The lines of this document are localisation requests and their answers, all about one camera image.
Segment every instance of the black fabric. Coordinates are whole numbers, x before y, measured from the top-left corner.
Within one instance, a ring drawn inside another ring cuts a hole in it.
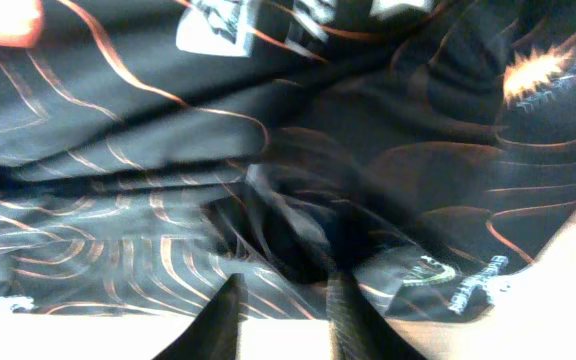
[[[239,273],[247,316],[325,319],[342,271],[381,316],[476,319],[464,281],[529,266],[576,208],[576,3],[336,3],[298,53],[295,4],[259,2],[230,57],[176,46],[198,2],[45,1],[38,44],[0,47],[0,296],[197,316]],[[562,44],[504,99],[517,54]]]

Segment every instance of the black garment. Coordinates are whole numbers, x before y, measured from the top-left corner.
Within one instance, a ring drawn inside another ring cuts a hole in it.
[[[211,30],[246,32],[239,57],[180,50],[184,4],[46,1],[37,46],[0,48],[0,296],[195,316],[240,273],[242,317],[321,319],[349,271],[382,316],[470,321],[490,294],[464,280],[528,266],[576,208],[576,48],[503,93],[576,4],[339,0],[321,40],[254,2]]]

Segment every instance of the orange object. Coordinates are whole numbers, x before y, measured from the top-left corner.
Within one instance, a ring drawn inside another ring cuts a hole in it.
[[[0,46],[32,47],[42,27],[40,0],[0,0]]]

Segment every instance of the beige surface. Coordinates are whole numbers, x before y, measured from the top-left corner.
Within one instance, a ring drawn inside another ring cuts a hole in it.
[[[511,296],[476,322],[392,325],[430,359],[576,358],[576,215],[538,263],[513,278]],[[190,321],[4,315],[0,359],[148,359]],[[324,321],[247,321],[240,351],[244,360],[330,358],[328,326]]]

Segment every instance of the patterned fabric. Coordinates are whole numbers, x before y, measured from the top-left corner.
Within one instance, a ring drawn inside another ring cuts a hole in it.
[[[43,6],[0,47],[0,296],[30,312],[196,316],[242,274],[242,318],[321,319],[350,271],[384,317],[465,322],[576,208],[576,4]]]

